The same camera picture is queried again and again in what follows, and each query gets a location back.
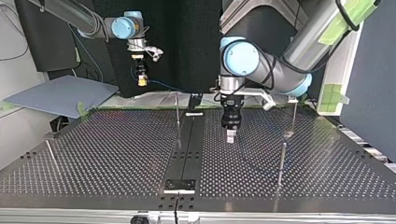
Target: optical breadboard table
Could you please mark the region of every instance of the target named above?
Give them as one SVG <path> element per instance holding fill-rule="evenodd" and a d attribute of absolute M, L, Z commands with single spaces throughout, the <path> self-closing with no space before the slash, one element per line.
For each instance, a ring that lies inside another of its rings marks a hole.
<path fill-rule="evenodd" d="M 0 223 L 51 213 L 396 215 L 396 175 L 313 111 L 299 108 L 285 138 L 291 108 L 244 109 L 234 144 L 222 110 L 203 112 L 179 111 L 179 127 L 176 110 L 91 112 L 0 172 Z M 165 193 L 170 180 L 192 181 L 193 192 Z"/>

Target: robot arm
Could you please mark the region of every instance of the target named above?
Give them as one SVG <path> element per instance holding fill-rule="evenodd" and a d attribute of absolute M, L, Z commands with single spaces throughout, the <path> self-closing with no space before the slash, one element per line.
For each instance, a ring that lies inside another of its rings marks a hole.
<path fill-rule="evenodd" d="M 312 82 L 311 73 L 322 67 L 322 65 L 316 68 L 314 66 L 333 47 L 328 56 L 330 58 L 350 32 L 346 28 L 333 44 L 323 44 L 320 41 L 339 13 L 343 15 L 350 28 L 359 29 L 359 26 L 351 24 L 353 22 L 343 7 L 345 3 L 346 1 L 341 2 L 341 0 L 319 1 L 316 12 L 293 38 L 281 59 L 264 52 L 244 37 L 231 36 L 221 40 L 219 93 L 224 108 L 221 125 L 227 129 L 227 142 L 233 143 L 236 131 L 240 128 L 242 119 L 240 110 L 245 95 L 262 96 L 263 108 L 268 110 L 275 105 L 270 92 L 291 97 L 299 97 L 306 93 Z M 377 6 L 379 1 L 373 0 L 370 4 Z M 262 84 L 263 88 L 261 90 L 245 88 L 246 79 Z"/>
<path fill-rule="evenodd" d="M 40 11 L 48 11 L 54 16 L 78 28 L 79 33 L 87 38 L 118 38 L 128 40 L 128 50 L 137 62 L 136 74 L 139 77 L 138 85 L 147 86 L 148 66 L 147 56 L 158 62 L 163 51 L 147 46 L 142 13 L 127 11 L 123 17 L 102 19 L 96 13 L 76 0 L 29 0 L 40 7 Z"/>

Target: metal rod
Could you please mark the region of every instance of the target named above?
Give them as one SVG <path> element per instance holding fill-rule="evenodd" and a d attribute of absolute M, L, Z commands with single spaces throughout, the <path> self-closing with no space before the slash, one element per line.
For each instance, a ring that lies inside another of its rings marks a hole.
<path fill-rule="evenodd" d="M 180 130 L 180 114 L 178 113 L 178 94 L 176 93 L 176 113 L 177 113 L 177 127 Z"/>
<path fill-rule="evenodd" d="M 286 147 L 287 147 L 287 144 L 283 143 L 282 144 L 282 149 L 281 149 L 281 152 L 280 152 L 279 177 L 277 178 L 277 185 L 279 187 L 282 186 L 282 175 L 283 175 L 283 166 L 285 164 Z"/>
<path fill-rule="evenodd" d="M 49 154 L 53 160 L 56 160 L 55 155 L 53 154 L 52 147 L 50 145 L 50 140 L 46 140 L 47 147 L 49 148 Z"/>
<path fill-rule="evenodd" d="M 92 12 L 76 0 L 47 0 L 44 7 L 39 0 L 29 1 L 70 23 L 83 33 L 91 34 L 96 29 L 97 22 Z"/>
<path fill-rule="evenodd" d="M 296 122 L 297 103 L 294 104 L 293 123 L 291 124 L 291 131 L 294 133 L 294 124 Z"/>

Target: vertical metal pin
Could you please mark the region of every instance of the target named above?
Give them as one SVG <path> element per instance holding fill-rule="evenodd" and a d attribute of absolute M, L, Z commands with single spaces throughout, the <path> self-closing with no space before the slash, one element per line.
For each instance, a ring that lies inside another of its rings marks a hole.
<path fill-rule="evenodd" d="M 55 155 L 53 154 L 53 151 L 52 151 L 52 147 L 51 147 L 51 145 L 50 145 L 50 140 L 46 140 L 46 144 L 47 144 L 47 147 L 49 148 L 49 154 L 50 154 L 50 156 L 52 157 L 53 160 L 56 160 L 56 159 L 55 159 Z"/>
<path fill-rule="evenodd" d="M 178 94 L 176 93 L 176 113 L 177 113 L 177 127 L 180 129 L 180 114 L 178 113 Z"/>
<path fill-rule="evenodd" d="M 282 175 L 283 175 L 283 166 L 285 164 L 286 147 L 287 147 L 287 144 L 283 143 L 282 144 L 282 149 L 281 149 L 281 152 L 280 152 L 279 177 L 277 178 L 277 185 L 279 187 L 282 186 Z"/>
<path fill-rule="evenodd" d="M 294 104 L 293 123 L 291 124 L 291 131 L 294 133 L 294 124 L 296 122 L 297 103 Z"/>

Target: blue joint cap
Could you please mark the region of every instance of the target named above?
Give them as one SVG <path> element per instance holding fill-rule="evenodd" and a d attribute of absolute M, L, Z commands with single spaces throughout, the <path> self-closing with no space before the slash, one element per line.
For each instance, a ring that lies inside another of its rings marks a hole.
<path fill-rule="evenodd" d="M 224 51 L 224 58 L 222 60 L 224 60 L 225 67 L 233 75 L 244 77 L 257 69 L 260 63 L 260 54 L 250 43 L 237 42 L 231 44 Z"/>
<path fill-rule="evenodd" d="M 134 22 L 127 17 L 116 18 L 111 24 L 111 31 L 119 39 L 129 39 L 134 36 Z"/>
<path fill-rule="evenodd" d="M 245 39 L 242 36 L 228 36 L 228 37 L 223 37 L 221 39 L 220 42 L 220 48 L 224 48 L 225 46 L 227 46 L 228 44 L 230 44 L 231 42 L 235 41 L 235 40 L 240 40 L 240 39 Z"/>
<path fill-rule="evenodd" d="M 290 95 L 290 96 L 295 96 L 295 97 L 299 97 L 302 96 L 304 93 L 306 93 L 308 91 L 309 86 L 311 86 L 312 84 L 312 75 L 308 74 L 306 75 L 306 78 L 304 79 L 303 83 L 300 84 L 300 86 L 298 86 L 296 89 L 286 92 L 286 95 Z"/>
<path fill-rule="evenodd" d="M 126 11 L 124 12 L 124 17 L 135 17 L 143 20 L 143 15 L 141 11 Z"/>

